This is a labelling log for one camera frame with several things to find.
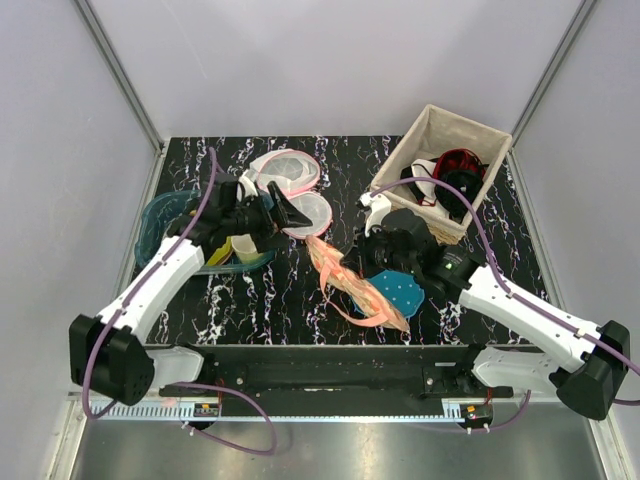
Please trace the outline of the floral mesh laundry bag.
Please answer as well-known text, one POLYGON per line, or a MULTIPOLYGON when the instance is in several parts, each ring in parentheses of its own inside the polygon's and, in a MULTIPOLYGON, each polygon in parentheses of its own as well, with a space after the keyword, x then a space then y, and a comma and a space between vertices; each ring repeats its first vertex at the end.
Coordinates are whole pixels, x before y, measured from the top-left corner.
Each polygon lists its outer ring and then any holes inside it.
POLYGON ((307 236, 305 244, 311 263, 319 273, 320 291, 324 299, 345 320, 363 328, 383 327, 401 332, 409 331, 408 321, 396 307, 368 280, 341 264, 343 254, 339 250, 315 236, 307 236), (327 293, 328 285, 348 294, 364 313, 364 317, 353 317, 334 303, 327 293))

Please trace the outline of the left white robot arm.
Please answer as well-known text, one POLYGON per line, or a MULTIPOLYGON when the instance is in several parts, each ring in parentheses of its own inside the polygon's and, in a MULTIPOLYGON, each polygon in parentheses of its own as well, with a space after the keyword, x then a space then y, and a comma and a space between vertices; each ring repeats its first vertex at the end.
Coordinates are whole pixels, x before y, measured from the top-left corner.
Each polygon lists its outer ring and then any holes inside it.
POLYGON ((184 212, 173 222, 132 283, 95 316, 79 315, 71 323, 71 380, 84 395, 96 392, 132 406, 149 390, 176 383, 196 396, 214 388, 216 372, 195 348, 147 350, 151 327, 228 239, 248 235, 258 252, 269 252, 287 245, 287 230, 312 224, 276 182, 267 186, 269 203, 259 193, 240 197, 238 187, 236 181, 209 185, 196 212, 184 212))

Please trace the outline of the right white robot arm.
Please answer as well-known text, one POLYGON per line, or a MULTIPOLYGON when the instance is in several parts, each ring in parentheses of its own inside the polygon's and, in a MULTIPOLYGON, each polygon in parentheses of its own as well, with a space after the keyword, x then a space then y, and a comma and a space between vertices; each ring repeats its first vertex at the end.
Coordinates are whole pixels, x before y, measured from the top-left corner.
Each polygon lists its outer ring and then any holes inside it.
POLYGON ((454 371, 463 395, 476 396, 487 387, 555 394, 591 420, 605 419, 618 403, 629 371, 625 326, 613 320, 598 325, 554 307, 505 280, 479 256, 438 244, 411 211, 392 211, 381 224, 357 230, 341 263, 364 278, 384 271, 408 274, 426 293, 456 301, 538 347, 537 353, 481 348, 454 371))

